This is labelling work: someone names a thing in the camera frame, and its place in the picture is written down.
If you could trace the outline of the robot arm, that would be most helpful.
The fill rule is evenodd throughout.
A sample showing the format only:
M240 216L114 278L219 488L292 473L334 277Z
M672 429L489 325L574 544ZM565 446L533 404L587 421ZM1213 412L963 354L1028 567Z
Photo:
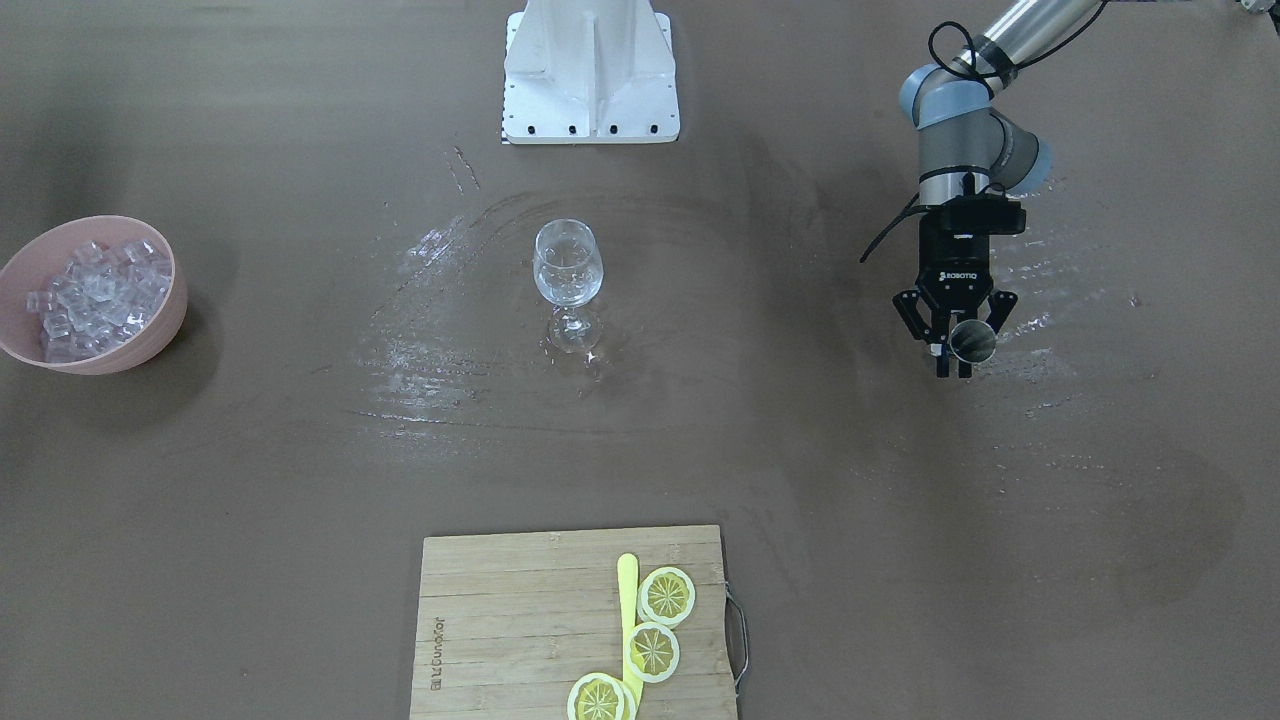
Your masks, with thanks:
M899 102L918 140L918 269L893 306L934 359L937 377L966 379L987 363L1018 295L1000 290L991 241L1027 228L1021 196L1052 165L1050 145L995 108L1027 68L1053 55L1093 22L1102 1L1016 1L986 31L963 33L951 60L938 53L902 83Z

